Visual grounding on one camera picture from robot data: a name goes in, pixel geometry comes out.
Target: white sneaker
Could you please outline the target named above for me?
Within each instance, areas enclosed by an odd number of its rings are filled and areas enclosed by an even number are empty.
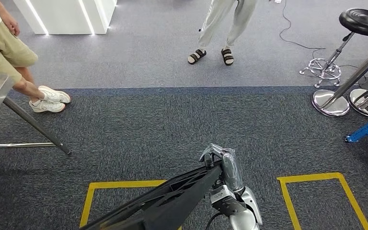
[[[56,102],[56,103],[70,103],[71,98],[68,94],[62,91],[55,91],[47,86],[39,86],[39,90],[44,93],[45,101]]]
[[[32,101],[29,101],[30,107],[33,109],[33,112],[35,113],[41,113],[50,111],[53,113],[58,113],[63,111],[66,108],[66,105],[63,103],[53,103],[48,101],[42,101],[39,100],[35,103],[32,103]]]

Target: dark gray carpet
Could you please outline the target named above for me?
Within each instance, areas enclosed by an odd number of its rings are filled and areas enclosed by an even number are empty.
[[[60,114],[33,114],[73,150],[0,149],[0,230],[76,229],[90,182],[168,179],[197,168],[214,142],[236,148],[244,181],[258,200],[264,230],[292,230],[279,176],[341,172],[368,220],[368,139],[344,135],[368,119],[337,119],[310,104],[313,87],[68,90]],[[30,111],[25,98],[12,97]],[[0,142],[45,141],[0,110]],[[360,229],[333,181],[290,184],[304,230]],[[90,220],[144,189],[97,191]],[[215,213],[203,201],[183,225],[201,230]],[[229,229],[218,218],[211,229]]]

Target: yellow tape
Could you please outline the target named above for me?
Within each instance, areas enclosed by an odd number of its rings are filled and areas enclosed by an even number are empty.
[[[87,197],[85,198],[84,209],[82,210],[80,228],[88,223],[88,217],[90,215],[92,199],[95,189],[106,188],[142,188],[142,187],[157,187],[160,184],[166,182],[166,180],[153,180],[153,181],[112,181],[112,182],[93,182],[88,186]]]
[[[307,182],[307,181],[319,181],[319,180],[329,180],[329,179],[339,179],[346,196],[349,199],[357,217],[359,218],[360,223],[362,224],[365,230],[368,230],[368,221],[366,220],[365,215],[359,207],[355,197],[353,196],[352,191],[350,190],[348,183],[346,182],[344,176],[339,172],[330,172],[330,173],[320,173],[320,174],[310,174],[310,175],[298,175],[298,176],[284,176],[277,178],[280,181],[281,190],[283,193],[283,198],[286,203],[288,213],[290,214],[291,222],[293,223],[295,230],[301,230],[301,226],[299,224],[297,214],[295,212],[293,203],[291,202],[290,194],[287,190],[286,183],[296,183],[296,182]]]

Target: black sandal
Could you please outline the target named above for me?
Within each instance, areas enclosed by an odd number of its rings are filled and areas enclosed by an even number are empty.
[[[233,62],[232,63],[227,63],[226,62],[228,60],[234,60],[234,58],[232,56],[232,51],[230,49],[225,49],[225,50],[222,49],[221,54],[222,54],[222,57],[223,57],[223,61],[225,62],[225,65],[230,66],[230,65],[233,64]]]
[[[195,51],[195,53],[191,54],[190,57],[192,57],[194,59],[194,62],[191,63],[191,62],[188,62],[190,63],[191,65],[195,64],[199,59],[201,59],[202,57],[204,57],[205,55],[207,55],[207,51],[204,50],[204,52],[202,52],[201,50],[197,49]]]

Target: metal table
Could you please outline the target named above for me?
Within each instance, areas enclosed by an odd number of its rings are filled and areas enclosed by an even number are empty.
[[[37,131],[43,134],[51,142],[49,143],[24,143],[24,144],[0,144],[0,148],[15,148],[15,147],[53,147],[57,146],[66,154],[70,153],[70,150],[60,142],[53,134],[45,130],[32,116],[18,106],[14,101],[7,97],[9,91],[13,86],[12,80],[6,74],[0,74],[0,106],[4,103],[10,109],[12,109],[23,120],[33,126]]]

